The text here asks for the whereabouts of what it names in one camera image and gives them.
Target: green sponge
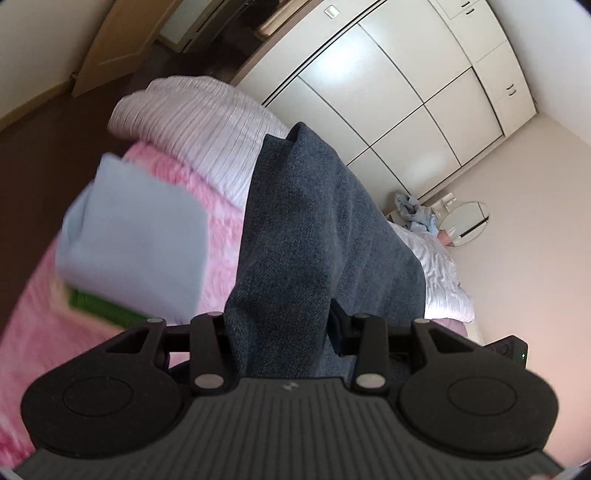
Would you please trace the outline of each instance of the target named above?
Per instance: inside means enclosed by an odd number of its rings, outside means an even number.
[[[80,290],[72,290],[68,303],[75,309],[101,317],[124,329],[150,318]]]

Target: white cabinet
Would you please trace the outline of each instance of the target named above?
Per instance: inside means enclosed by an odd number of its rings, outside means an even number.
[[[270,103],[269,109],[290,128],[297,122],[305,122],[345,163],[368,147],[330,105],[299,78]]]
[[[388,0],[359,24],[423,101],[470,68],[462,48],[428,0]]]
[[[307,5],[251,57],[238,88],[289,127],[307,123],[381,208],[397,190],[443,188],[535,115],[487,0]]]
[[[472,63],[507,40],[486,0],[477,1],[451,20],[449,26]]]
[[[506,136],[535,115],[534,101],[509,42],[474,65]]]
[[[407,192],[371,148],[353,160],[349,169],[381,210],[392,211],[394,194]]]
[[[300,77],[368,144],[422,104],[390,59],[358,25],[322,52]]]
[[[471,7],[476,0],[437,0],[449,18],[455,17],[462,10]]]
[[[417,198],[460,167],[425,107],[401,122],[372,148]]]
[[[491,103],[472,69],[426,105],[462,165],[502,135]]]

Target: light switch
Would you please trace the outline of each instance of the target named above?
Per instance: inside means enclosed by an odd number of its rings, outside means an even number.
[[[336,8],[334,5],[329,5],[329,7],[326,10],[324,10],[324,13],[328,15],[330,18],[336,18],[340,14],[339,9]]]

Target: baseboard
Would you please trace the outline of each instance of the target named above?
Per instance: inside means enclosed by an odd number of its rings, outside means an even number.
[[[68,90],[71,90],[73,85],[74,81],[68,79],[65,82],[58,83],[55,85],[55,87],[40,93],[30,100],[27,100],[22,105],[17,106],[14,110],[8,112],[3,117],[0,117],[0,132],[9,125],[12,125],[17,120],[20,120],[29,112],[32,112],[35,108],[40,107],[48,100],[51,100],[52,98],[61,95],[62,93],[66,93]]]

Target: white bedsheet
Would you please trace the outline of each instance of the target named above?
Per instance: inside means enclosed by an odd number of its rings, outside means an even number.
[[[419,259],[425,272],[425,318],[474,321],[472,300],[460,285],[456,264],[441,242],[429,233],[410,232],[389,223]]]

